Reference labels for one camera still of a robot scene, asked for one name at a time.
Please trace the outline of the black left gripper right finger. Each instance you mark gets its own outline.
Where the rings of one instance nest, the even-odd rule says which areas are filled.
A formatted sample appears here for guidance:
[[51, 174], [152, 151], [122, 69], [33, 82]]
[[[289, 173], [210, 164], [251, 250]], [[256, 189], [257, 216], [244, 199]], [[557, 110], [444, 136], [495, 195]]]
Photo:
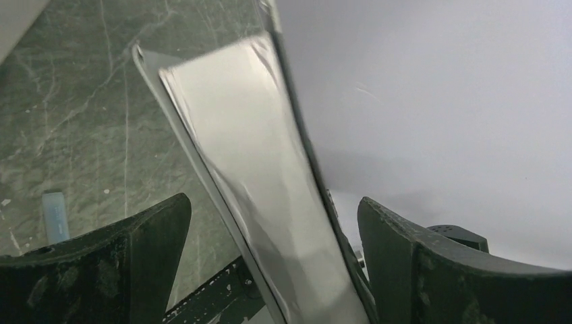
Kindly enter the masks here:
[[571, 273], [464, 246], [371, 198], [357, 220], [381, 323], [570, 323]]

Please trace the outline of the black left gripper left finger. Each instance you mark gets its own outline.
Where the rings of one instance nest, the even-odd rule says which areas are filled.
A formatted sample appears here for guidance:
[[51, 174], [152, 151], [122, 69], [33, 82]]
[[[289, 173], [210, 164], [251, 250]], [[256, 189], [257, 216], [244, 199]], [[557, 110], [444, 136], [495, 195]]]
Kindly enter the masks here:
[[1, 257], [1, 322], [161, 323], [191, 216], [179, 193], [71, 240]]

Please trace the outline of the grey laptop box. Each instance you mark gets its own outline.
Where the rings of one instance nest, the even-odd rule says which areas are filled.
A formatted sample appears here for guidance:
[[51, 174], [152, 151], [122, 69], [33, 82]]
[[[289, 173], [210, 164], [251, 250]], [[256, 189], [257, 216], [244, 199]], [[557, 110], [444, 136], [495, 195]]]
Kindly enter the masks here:
[[193, 59], [134, 62], [221, 214], [275, 323], [376, 323], [306, 134], [274, 1], [262, 32]]

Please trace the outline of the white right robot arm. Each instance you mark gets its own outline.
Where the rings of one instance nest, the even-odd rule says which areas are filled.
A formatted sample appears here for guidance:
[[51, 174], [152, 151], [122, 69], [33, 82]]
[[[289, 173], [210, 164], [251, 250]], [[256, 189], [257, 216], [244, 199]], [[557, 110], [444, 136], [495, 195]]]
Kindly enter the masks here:
[[433, 225], [429, 230], [450, 240], [481, 252], [489, 253], [488, 241], [485, 237], [456, 225]]

